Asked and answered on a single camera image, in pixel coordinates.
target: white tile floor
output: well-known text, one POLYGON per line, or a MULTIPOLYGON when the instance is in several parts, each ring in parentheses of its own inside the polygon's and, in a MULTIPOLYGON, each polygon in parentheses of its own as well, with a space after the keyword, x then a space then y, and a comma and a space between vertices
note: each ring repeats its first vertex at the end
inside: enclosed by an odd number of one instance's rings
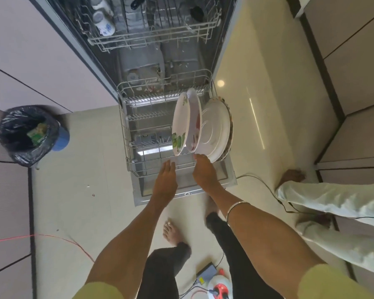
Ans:
MULTIPOLYGON (((337 121, 298 21, 285 0, 246 0, 216 80, 234 118, 231 158, 236 175, 255 173, 274 187, 288 168, 314 175, 312 164, 337 121)), ((117 107, 65 116, 69 146, 52 152, 33 175, 36 232, 73 238, 96 257, 143 209, 134 207, 117 107)), ((233 194, 293 225, 259 182, 239 179, 233 194)), ((192 256, 177 278, 180 292, 222 251, 203 223, 202 195, 174 200, 155 230, 151 249, 167 246, 162 224, 171 218, 184 232, 192 256)), ((324 260, 343 262, 315 248, 324 260)), ((91 261, 61 240, 37 238, 39 299, 71 298, 83 285, 91 261)), ((222 266, 227 269, 224 259, 222 266)))

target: hand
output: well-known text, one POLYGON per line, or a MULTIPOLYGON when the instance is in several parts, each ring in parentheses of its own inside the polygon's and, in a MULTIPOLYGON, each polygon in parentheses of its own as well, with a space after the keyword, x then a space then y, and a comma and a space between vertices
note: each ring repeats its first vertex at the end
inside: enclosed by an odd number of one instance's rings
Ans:
POLYGON ((203 154, 194 154, 194 159, 197 161, 193 172, 195 182, 209 195, 213 190, 223 189, 210 160, 203 154))
POLYGON ((155 181, 150 201, 164 208, 173 199, 176 190, 176 165, 175 163, 171 164, 170 160, 168 160, 162 164, 157 180, 155 181))

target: leg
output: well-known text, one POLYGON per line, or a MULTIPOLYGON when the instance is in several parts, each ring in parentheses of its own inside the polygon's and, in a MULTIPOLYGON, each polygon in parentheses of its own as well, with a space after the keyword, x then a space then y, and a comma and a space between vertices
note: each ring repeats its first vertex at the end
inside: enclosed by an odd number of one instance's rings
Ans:
POLYGON ((374 238, 365 235, 344 235, 329 230, 315 221, 301 222, 296 225, 296 229, 305 240, 312 241, 326 251, 374 272, 374 238))
POLYGON ((170 222, 164 225, 164 237, 176 246, 157 249, 147 258, 137 299, 179 298, 175 276, 190 258, 191 248, 170 222))
MULTIPOLYGON (((277 189, 277 196, 311 209, 343 217, 374 217, 374 185, 337 185, 301 183, 297 170, 288 170, 277 189)), ((374 226, 374 218, 358 221, 374 226)))
POLYGON ((229 263, 233 297, 235 299, 282 299, 282 296, 268 286, 256 272, 227 223, 221 220, 216 212, 210 213, 205 222, 209 230, 215 235, 229 263))

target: bracelet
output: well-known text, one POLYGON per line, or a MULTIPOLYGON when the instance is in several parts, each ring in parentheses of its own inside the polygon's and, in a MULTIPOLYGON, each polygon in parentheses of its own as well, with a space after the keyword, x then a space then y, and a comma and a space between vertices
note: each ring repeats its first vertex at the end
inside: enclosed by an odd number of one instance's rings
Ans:
POLYGON ((239 201, 239 202, 236 202, 235 204, 233 204, 229 210, 227 211, 227 215, 226 215, 226 223, 229 224, 229 214, 230 214, 230 211, 237 205, 239 205, 240 203, 247 203, 247 204, 250 204, 249 202, 247 201, 239 201))

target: trash bin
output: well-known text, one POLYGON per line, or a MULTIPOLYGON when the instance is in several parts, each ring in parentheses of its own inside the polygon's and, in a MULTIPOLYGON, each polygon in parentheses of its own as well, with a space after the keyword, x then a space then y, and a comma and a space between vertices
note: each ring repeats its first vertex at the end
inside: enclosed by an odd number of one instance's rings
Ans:
POLYGON ((16 163, 31 167, 51 150, 64 149, 69 132, 42 108, 21 106, 1 118, 0 143, 16 163))

